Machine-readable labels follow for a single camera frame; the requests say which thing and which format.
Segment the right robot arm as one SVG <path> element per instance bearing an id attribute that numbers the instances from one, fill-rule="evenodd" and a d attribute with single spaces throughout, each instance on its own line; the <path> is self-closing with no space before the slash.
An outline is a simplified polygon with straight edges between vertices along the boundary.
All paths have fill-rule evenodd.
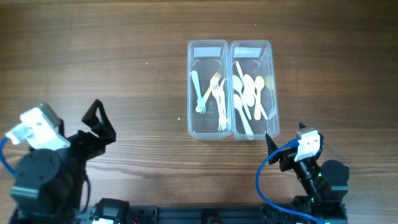
<path id="1" fill-rule="evenodd" d="M 344 196 L 348 193 L 349 167 L 336 160 L 318 164 L 324 136 L 315 128 L 299 124 L 296 138 L 277 147 L 266 134 L 268 157 L 259 166 L 255 185 L 265 223 L 347 223 Z M 305 195 L 296 195 L 290 203 L 271 202 L 261 191 L 260 176 L 266 164 L 279 163 L 281 172 L 292 170 Z"/>

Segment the white plastic spoon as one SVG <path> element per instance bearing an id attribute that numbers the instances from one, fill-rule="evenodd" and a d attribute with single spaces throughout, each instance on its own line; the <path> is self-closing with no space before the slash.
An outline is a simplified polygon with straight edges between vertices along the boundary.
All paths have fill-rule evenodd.
<path id="1" fill-rule="evenodd" d="M 257 100 L 256 88 L 255 88 L 255 80 L 251 76 L 249 76 L 248 74 L 245 74 L 244 75 L 244 82 L 245 82 L 245 85 L 249 88 L 250 94 L 252 94 L 252 96 L 254 97 L 254 100 L 255 100 L 254 111 L 255 111 L 255 105 L 256 105 L 256 100 Z M 263 111 L 262 111 L 262 116 L 265 119 L 268 119 L 268 115 L 265 112 L 264 107 L 263 107 Z"/>
<path id="2" fill-rule="evenodd" d="M 248 106 L 252 107 L 252 106 L 254 106 L 255 100 L 254 100 L 254 97 L 252 96 L 252 94 L 250 94 L 249 88 L 245 85 L 243 71 L 242 71 L 241 66 L 240 66 L 238 61 L 236 61 L 236 68 L 237 68 L 237 71 L 239 73 L 239 77 L 240 77 L 240 79 L 241 79 L 241 81 L 243 83 L 243 87 L 244 87 L 243 97 L 244 97 L 244 100 L 245 100 L 245 102 L 246 102 L 246 104 Z"/>
<path id="3" fill-rule="evenodd" d="M 242 99 L 237 94 L 233 95 L 233 99 L 234 99 L 234 108 L 239 112 L 239 115 L 241 117 L 241 121 L 242 121 L 242 124 L 243 124 L 243 128 L 244 128 L 244 131 L 246 133 L 246 138 L 248 140 L 253 140 L 254 139 L 254 133 L 253 133 L 253 131 L 252 131 L 247 119 L 246 119 L 246 116 L 244 115 Z"/>
<path id="4" fill-rule="evenodd" d="M 236 75 L 233 75 L 233 88 L 234 88 L 234 90 L 236 90 L 239 93 L 239 95 L 241 97 L 241 100 L 243 102 L 243 108 L 245 109 L 245 112 L 246 112 L 249 120 L 251 120 L 252 117 L 251 117 L 251 114 L 249 112 L 249 108 L 248 108 L 247 103 L 246 103 L 246 101 L 245 101 L 245 99 L 243 97 L 243 91 L 242 91 L 243 84 L 242 84 L 241 79 L 238 76 L 236 76 Z"/>

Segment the yellow plastic fork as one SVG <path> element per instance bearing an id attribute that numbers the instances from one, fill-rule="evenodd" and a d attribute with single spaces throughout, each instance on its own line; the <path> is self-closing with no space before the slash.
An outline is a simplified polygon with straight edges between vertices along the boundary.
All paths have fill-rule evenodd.
<path id="1" fill-rule="evenodd" d="M 197 86 L 199 86 L 197 71 L 194 70 L 192 73 L 193 73 L 192 78 L 193 78 L 194 86 L 197 87 Z M 206 113 L 206 102 L 210 96 L 212 89 L 213 89 L 213 85 L 215 83 L 218 83 L 220 78 L 221 78 L 221 73 L 216 72 L 210 79 L 210 86 L 208 87 L 204 96 L 201 96 L 201 95 L 198 96 L 197 107 L 195 108 L 195 111 L 197 113 Z"/>

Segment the yellow plastic spoon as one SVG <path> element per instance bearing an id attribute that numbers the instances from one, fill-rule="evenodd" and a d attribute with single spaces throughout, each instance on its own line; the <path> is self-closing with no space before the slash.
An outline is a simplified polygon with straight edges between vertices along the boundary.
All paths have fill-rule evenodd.
<path id="1" fill-rule="evenodd" d="M 261 76 L 257 76 L 255 79 L 255 88 L 256 88 L 256 105 L 255 105 L 255 112 L 254 112 L 254 118 L 255 120 L 260 120 L 262 117 L 262 111 L 263 107 L 261 104 L 261 91 L 265 86 L 265 81 Z"/>

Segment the light blue plastic fork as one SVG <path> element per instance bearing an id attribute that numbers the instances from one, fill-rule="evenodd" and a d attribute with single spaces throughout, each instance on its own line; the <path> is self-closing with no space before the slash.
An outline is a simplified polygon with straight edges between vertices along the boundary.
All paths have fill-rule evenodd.
<path id="1" fill-rule="evenodd" d="M 200 113 L 203 114 L 206 112 L 206 103 L 201 95 L 198 73 L 196 70 L 192 70 L 190 74 L 197 94 L 197 105 L 199 106 Z"/>

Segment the white fork tines down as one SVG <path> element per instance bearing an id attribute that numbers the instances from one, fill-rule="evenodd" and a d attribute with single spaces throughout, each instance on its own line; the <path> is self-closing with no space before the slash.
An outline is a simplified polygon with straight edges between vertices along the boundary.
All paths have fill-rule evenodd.
<path id="1" fill-rule="evenodd" d="M 224 91 L 219 88 L 218 92 L 220 94 L 220 118 L 219 118 L 219 125 L 220 125 L 220 131 L 224 131 L 227 126 L 227 119 L 226 119 L 226 106 L 225 106 L 225 95 Z"/>

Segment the white plastic fork straight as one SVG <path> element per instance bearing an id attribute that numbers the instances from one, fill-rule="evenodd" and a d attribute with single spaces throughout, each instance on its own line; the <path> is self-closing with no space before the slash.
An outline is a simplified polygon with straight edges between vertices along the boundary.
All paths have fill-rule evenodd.
<path id="1" fill-rule="evenodd" d="M 217 104 L 217 107 L 218 107 L 218 116 L 219 116 L 219 118 L 220 118 L 220 114 L 221 114 L 221 111 L 220 111 L 220 94 L 219 94 L 219 92 L 218 92 L 218 89 L 219 88 L 214 88 L 214 89 L 212 89 L 212 95 L 215 97 L 215 99 L 216 99 L 216 104 Z"/>

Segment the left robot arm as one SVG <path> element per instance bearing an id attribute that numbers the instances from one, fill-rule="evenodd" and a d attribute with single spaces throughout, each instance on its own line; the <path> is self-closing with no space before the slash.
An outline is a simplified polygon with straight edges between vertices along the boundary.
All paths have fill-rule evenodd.
<path id="1" fill-rule="evenodd" d="M 89 184 L 86 163 L 104 154 L 116 132 L 104 106 L 95 100 L 82 117 L 91 130 L 65 137 L 64 123 L 43 103 L 20 115 L 21 123 L 6 133 L 13 144 L 27 141 L 30 151 L 17 163 L 11 197 L 17 203 L 11 223 L 72 223 Z"/>

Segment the clear white curved fork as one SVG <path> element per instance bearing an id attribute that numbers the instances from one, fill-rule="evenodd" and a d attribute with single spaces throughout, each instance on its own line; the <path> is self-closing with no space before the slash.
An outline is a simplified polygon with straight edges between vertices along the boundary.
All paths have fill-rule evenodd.
<path id="1" fill-rule="evenodd" d="M 220 103 L 221 103 L 221 124 L 220 124 L 220 128 L 222 131 L 224 131 L 227 127 L 227 117 L 226 117 L 226 104 L 225 104 L 225 93 L 224 93 L 224 82 L 225 82 L 225 78 L 221 81 L 220 87 L 219 87 L 219 91 L 220 91 Z"/>

